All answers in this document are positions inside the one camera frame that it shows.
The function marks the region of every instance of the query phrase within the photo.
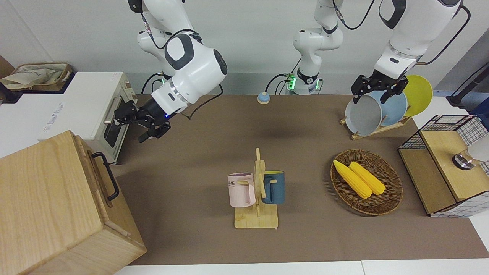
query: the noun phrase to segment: oven knob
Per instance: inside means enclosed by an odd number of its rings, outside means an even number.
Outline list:
[[[126,87],[126,89],[132,88],[131,83],[129,82],[129,80],[124,81],[124,86]]]

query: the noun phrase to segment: blue mug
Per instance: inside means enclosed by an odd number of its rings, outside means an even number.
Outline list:
[[[266,197],[262,202],[270,205],[283,204],[285,201],[285,174],[283,171],[265,171],[263,178]]]

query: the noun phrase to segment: yellow plate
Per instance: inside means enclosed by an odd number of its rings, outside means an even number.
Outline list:
[[[433,97],[433,88],[428,80],[419,75],[408,75],[409,83],[404,89],[407,103],[410,106],[405,116],[414,116],[424,111]]]

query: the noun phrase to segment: plate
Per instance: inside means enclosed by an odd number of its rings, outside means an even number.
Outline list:
[[[381,126],[390,126],[396,124],[404,117],[404,114],[407,110],[407,98],[406,95],[396,94],[382,104],[380,102],[380,98],[384,95],[385,91],[373,91],[369,93],[369,96],[377,100],[380,107],[382,108],[382,115],[387,116],[382,123]]]
[[[382,108],[369,95],[362,96],[356,104],[352,99],[346,106],[345,116],[348,129],[359,136],[368,136],[377,130],[383,117]]]
[[[419,75],[408,75],[407,80],[409,83],[403,93],[410,107],[406,116],[414,116],[428,108],[433,98],[433,88],[428,80]]]
[[[372,194],[368,199],[362,199],[353,191],[346,181],[331,164],[331,182],[338,196],[351,208],[358,212],[379,216],[397,209],[402,201],[403,188],[397,172],[384,159],[365,150],[348,150],[338,154],[335,160],[348,166],[352,161],[358,162],[385,185],[381,195]]]

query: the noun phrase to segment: brown tabletop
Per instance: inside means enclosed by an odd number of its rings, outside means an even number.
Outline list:
[[[134,265],[488,257],[469,219],[429,218],[397,148],[405,126],[351,140],[339,124],[351,96],[224,95],[192,120],[171,119],[160,139],[139,144],[131,126],[113,166],[148,252]],[[284,170],[278,229],[235,229],[226,175],[253,172],[255,148],[267,170]],[[333,158],[374,152],[399,174],[404,199],[379,217],[355,214],[331,194]]]

